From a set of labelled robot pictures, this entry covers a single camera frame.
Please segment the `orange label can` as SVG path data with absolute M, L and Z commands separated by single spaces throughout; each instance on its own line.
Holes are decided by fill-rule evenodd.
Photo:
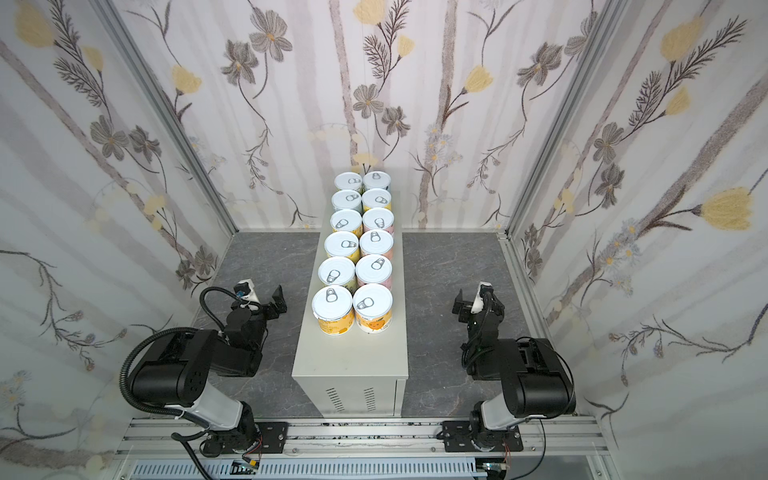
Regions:
M 359 327 L 366 333 L 383 332 L 391 322 L 393 296 L 380 284 L 359 287 L 353 296 L 353 308 Z

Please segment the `pink label can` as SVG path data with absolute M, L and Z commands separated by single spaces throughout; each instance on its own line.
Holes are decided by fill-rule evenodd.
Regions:
M 359 287 L 378 284 L 392 288 L 393 267 L 391 261 L 383 255 L 363 256 L 356 264 L 356 278 Z

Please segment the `yellow label can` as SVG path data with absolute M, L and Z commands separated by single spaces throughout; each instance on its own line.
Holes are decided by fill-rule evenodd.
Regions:
M 331 233 L 325 239 L 323 247 L 328 258 L 343 257 L 357 263 L 361 257 L 359 238 L 352 232 Z
M 362 194 L 363 211 L 367 212 L 374 208 L 391 209 L 392 195 L 382 188 L 371 188 Z

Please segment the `red label can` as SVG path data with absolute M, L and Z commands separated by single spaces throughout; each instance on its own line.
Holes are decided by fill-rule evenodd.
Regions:
M 362 256 L 381 255 L 388 259 L 392 259 L 393 249 L 394 238 L 386 230 L 369 230 L 360 238 L 360 251 Z

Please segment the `green label can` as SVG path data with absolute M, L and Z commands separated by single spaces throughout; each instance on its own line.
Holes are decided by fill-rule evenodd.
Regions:
M 342 172 L 334 179 L 334 187 L 338 190 L 352 190 L 362 193 L 364 190 L 363 177 L 355 172 Z

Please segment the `teal brown label can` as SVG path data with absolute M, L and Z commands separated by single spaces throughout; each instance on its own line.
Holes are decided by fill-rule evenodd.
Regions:
M 391 176 L 384 171 L 372 170 L 363 177 L 365 191 L 372 189 L 389 190 L 391 181 Z

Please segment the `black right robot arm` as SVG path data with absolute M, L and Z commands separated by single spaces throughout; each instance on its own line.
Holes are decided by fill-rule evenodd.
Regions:
M 497 381 L 501 392 L 475 404 L 469 420 L 443 423 L 448 451 L 520 451 L 519 425 L 551 420 L 576 408 L 575 386 L 566 362 L 545 338 L 502 338 L 505 306 L 482 282 L 472 300 L 455 297 L 452 313 L 467 326 L 461 366 L 472 379 Z

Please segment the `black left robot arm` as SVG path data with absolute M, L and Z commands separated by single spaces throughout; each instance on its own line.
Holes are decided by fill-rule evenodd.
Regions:
M 213 327 L 173 327 L 141 341 L 119 372 L 123 398 L 136 410 L 197 425 L 195 434 L 171 436 L 192 457 L 282 453 L 287 423 L 256 421 L 248 403 L 224 394 L 209 376 L 257 374 L 268 325 L 287 311 L 283 289 L 262 301 L 252 281 L 243 280 L 232 289 L 205 288 L 199 303 Z

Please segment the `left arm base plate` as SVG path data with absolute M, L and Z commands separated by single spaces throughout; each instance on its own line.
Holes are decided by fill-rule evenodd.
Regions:
M 214 431 L 201 443 L 199 450 L 207 458 L 230 454 L 281 454 L 287 429 L 287 422 L 262 422 L 227 431 Z

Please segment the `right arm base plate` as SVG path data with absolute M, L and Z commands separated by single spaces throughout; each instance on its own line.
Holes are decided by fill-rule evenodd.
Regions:
M 436 439 L 448 453 L 517 453 L 524 447 L 517 427 L 488 430 L 470 421 L 444 421 Z

